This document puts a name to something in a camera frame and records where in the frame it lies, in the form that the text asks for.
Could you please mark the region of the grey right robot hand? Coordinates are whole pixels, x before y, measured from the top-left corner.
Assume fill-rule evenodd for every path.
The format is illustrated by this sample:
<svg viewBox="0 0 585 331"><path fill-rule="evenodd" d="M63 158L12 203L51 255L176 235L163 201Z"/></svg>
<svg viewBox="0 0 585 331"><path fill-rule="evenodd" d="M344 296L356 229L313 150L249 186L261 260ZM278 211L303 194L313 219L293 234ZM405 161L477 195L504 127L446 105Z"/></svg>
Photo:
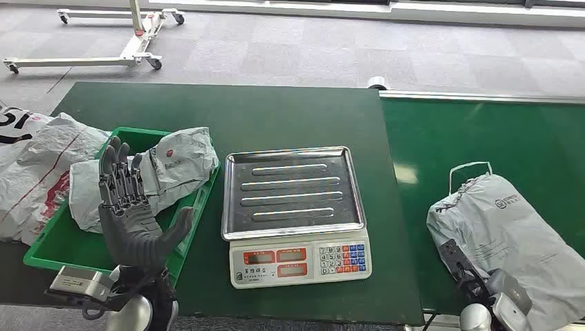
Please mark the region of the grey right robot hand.
<svg viewBox="0 0 585 331"><path fill-rule="evenodd" d="M527 315L533 302L519 281L501 268L488 272L486 276L462 252L454 239L450 239L438 247L439 255L449 273L457 282L457 287L464 291L473 303L481 303L487 307L495 304L497 294L504 294Z"/></svg>

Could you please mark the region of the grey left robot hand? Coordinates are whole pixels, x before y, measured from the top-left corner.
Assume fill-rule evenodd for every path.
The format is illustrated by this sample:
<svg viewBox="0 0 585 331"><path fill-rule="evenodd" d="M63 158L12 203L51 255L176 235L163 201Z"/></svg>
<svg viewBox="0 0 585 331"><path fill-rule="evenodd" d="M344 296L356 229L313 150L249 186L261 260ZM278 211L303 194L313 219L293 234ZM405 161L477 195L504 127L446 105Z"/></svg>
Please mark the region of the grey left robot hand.
<svg viewBox="0 0 585 331"><path fill-rule="evenodd" d="M106 247L117 265L162 271L168 255L192 229L194 210L180 209L166 231L160 228L143 188L142 156L128 163L130 146L113 136L99 158L99 220Z"/></svg>

